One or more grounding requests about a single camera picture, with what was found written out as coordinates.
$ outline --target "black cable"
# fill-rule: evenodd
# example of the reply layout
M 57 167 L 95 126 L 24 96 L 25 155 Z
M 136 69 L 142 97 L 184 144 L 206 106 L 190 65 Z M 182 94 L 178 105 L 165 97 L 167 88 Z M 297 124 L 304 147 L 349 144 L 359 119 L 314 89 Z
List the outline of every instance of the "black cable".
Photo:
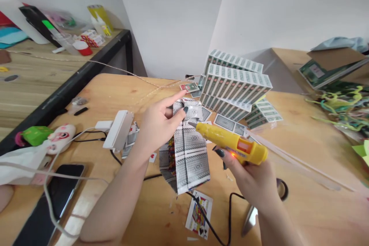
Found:
M 103 131 L 86 131 L 85 133 L 103 133 L 105 135 L 104 138 L 96 138 L 91 140 L 74 140 L 74 142 L 87 142 L 87 141 L 105 141 L 107 138 L 106 132 Z M 110 154 L 113 156 L 113 158 L 119 163 L 120 166 L 122 166 L 122 162 L 114 155 L 113 150 L 110 150 Z
M 146 181 L 146 180 L 149 180 L 149 179 L 153 179 L 153 178 L 157 178 L 157 177 L 160 177 L 162 176 L 162 174 L 156 174 L 156 175 L 152 175 L 152 176 L 148 176 L 148 177 L 145 177 L 143 180 Z M 284 194 L 283 196 L 281 197 L 281 200 L 284 201 L 287 196 L 288 196 L 288 186 L 287 184 L 281 180 L 281 179 L 278 179 L 277 178 L 277 183 L 281 182 L 283 185 L 284 185 Z M 208 218 L 206 217 L 206 214 L 205 212 L 203 211 L 203 208 L 200 204 L 200 201 L 195 197 L 193 196 L 190 192 L 186 192 L 186 194 L 190 195 L 194 200 L 195 202 L 197 203 L 199 209 L 200 209 L 200 212 L 201 214 L 204 216 L 205 218 L 205 221 L 206 223 L 209 225 L 209 228 L 211 229 L 211 231 L 213 232 L 213 234 L 215 235 L 215 238 L 218 240 L 218 242 L 222 245 L 222 246 L 230 246 L 231 245 L 231 234 L 232 234 L 232 226 L 231 226 L 231 223 L 232 223 L 232 220 L 231 220 L 231 216 L 232 216 L 232 195 L 236 195 L 238 197 L 240 197 L 241 199 L 245 199 L 242 195 L 240 194 L 237 194 L 235 192 L 232 192 L 230 195 L 229 195 L 229 210 L 228 210 L 228 242 L 227 244 L 224 244 L 220 238 L 218 237 L 217 233 L 215 232 L 213 226 L 210 224 Z
M 156 175 L 152 175 L 152 176 L 147 176 L 143 180 L 146 181 L 146 180 L 161 177 L 161 176 L 162 176 L 162 174 L 156 174 Z
M 114 155 L 114 152 L 112 149 L 110 149 L 110 154 L 113 156 L 113 158 L 120 164 L 122 165 L 122 162 L 120 160 L 118 160 L 118 158 Z

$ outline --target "left hand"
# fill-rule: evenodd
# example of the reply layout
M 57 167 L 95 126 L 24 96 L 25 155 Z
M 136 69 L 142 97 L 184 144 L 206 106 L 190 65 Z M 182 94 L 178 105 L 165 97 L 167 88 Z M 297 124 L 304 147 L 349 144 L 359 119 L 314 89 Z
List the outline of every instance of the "left hand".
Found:
M 186 90 L 181 90 L 170 97 L 153 103 L 143 114 L 135 146 L 139 146 L 148 156 L 168 142 L 185 118 L 186 112 L 183 109 L 180 109 L 173 116 L 173 110 L 168 107 L 185 96 L 186 92 Z

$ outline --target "smartphone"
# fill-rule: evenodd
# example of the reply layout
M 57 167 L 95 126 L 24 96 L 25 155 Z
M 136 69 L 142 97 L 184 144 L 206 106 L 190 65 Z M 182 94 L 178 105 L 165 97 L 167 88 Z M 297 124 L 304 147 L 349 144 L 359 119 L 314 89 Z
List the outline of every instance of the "smartphone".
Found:
M 64 164 L 56 171 L 58 174 L 77 177 L 84 176 L 85 172 L 86 166 L 82 164 Z M 52 177 L 47 186 L 52 201 L 54 216 L 58 222 L 63 216 L 80 182 L 81 180 Z M 43 193 L 13 245 L 49 245 L 55 230 L 56 228 L 50 219 L 46 196 Z

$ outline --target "wooden tabletop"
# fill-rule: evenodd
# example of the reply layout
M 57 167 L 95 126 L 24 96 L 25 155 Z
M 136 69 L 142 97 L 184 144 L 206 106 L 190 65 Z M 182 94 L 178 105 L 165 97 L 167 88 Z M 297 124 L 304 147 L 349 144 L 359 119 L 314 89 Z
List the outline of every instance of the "wooden tabletop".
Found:
M 19 78 L 2 82 L 0 86 L 0 141 L 120 31 L 115 30 L 101 47 L 92 48 L 93 54 L 90 56 L 72 56 L 67 51 L 53 54 L 52 51 L 56 49 L 53 44 L 37 44 L 31 40 L 8 48 L 40 57 L 79 61 L 52 61 L 10 54 L 12 62 L 1 65 L 8 68 L 9 72 L 0 72 L 0 79 L 11 75 L 18 75 Z
M 150 79 L 158 85 L 172 80 Z M 118 110 L 130 110 L 138 124 L 142 113 L 151 103 L 179 91 L 179 86 L 163 88 L 150 96 L 154 86 L 134 76 L 100 74 L 96 76 L 80 96 L 87 97 L 89 110 L 79 116 L 64 114 L 51 128 L 72 123 L 77 131 L 93 127 L 98 120 L 113 120 Z M 313 180 L 276 165 L 277 177 L 289 187 L 289 197 L 284 202 L 306 245 L 369 245 L 369 192 L 361 181 L 366 175 L 358 156 L 344 137 L 328 124 L 317 122 L 311 115 L 323 117 L 324 113 L 306 103 L 302 95 L 269 92 L 268 100 L 283 116 L 277 127 L 259 133 L 278 147 L 301 158 L 327 174 L 357 189 L 357 192 L 330 191 Z M 83 138 L 99 138 L 88 134 Z M 84 162 L 90 165 L 87 176 L 111 181 L 119 169 L 117 162 L 102 142 L 72 143 L 59 157 L 55 168 L 63 163 Z M 213 144 L 207 144 L 211 180 L 198 187 L 198 191 L 213 198 L 211 223 L 226 242 L 228 239 L 228 199 L 231 192 L 239 193 L 234 177 L 224 171 L 222 161 L 212 152 Z M 149 163 L 146 175 L 159 173 L 159 159 Z M 84 181 L 62 220 L 67 231 L 77 234 L 106 184 L 102 181 Z M 10 245 L 20 232 L 24 222 L 42 194 L 41 187 L 18 186 L 6 209 L 0 214 L 0 237 L 3 245 Z M 185 228 L 191 198 L 177 195 L 163 178 L 145 181 L 122 240 L 124 245 L 187 245 L 187 237 L 199 238 L 194 245 L 218 245 L 212 233 L 208 241 Z M 241 238 L 248 203 L 234 197 L 232 200 L 232 245 L 260 245 L 259 226 Z M 70 245 L 73 241 L 64 235 L 58 245 Z

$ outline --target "black nail polish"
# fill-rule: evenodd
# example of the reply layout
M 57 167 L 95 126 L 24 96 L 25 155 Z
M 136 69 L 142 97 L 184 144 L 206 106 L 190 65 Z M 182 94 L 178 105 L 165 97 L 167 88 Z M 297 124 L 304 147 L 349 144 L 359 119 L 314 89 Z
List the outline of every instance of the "black nail polish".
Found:
M 218 156 L 220 156 L 221 158 L 225 156 L 224 152 L 222 149 L 217 149 L 214 151 L 215 153 L 218 154 Z

